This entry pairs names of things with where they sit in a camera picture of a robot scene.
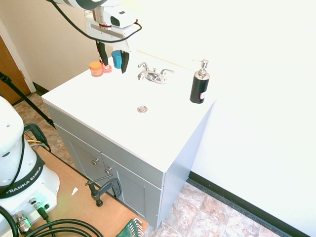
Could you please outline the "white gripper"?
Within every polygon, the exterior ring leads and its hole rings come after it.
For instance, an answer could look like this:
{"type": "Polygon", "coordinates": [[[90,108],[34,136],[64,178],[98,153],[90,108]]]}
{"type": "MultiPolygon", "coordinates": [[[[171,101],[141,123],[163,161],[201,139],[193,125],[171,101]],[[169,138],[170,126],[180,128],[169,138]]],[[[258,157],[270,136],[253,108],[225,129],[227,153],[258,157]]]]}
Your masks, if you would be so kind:
{"type": "MultiPolygon", "coordinates": [[[[125,28],[119,28],[117,26],[111,26],[110,28],[101,27],[93,19],[92,11],[85,11],[85,31],[86,33],[96,39],[109,41],[109,45],[116,49],[120,49],[121,55],[121,73],[126,72],[128,62],[129,62],[129,53],[137,49],[137,35],[134,34],[131,37],[132,33],[138,30],[136,24],[127,26],[125,28]]],[[[103,42],[96,41],[97,51],[99,54],[99,61],[103,66],[108,65],[108,57],[105,50],[105,45],[103,42]]]]}

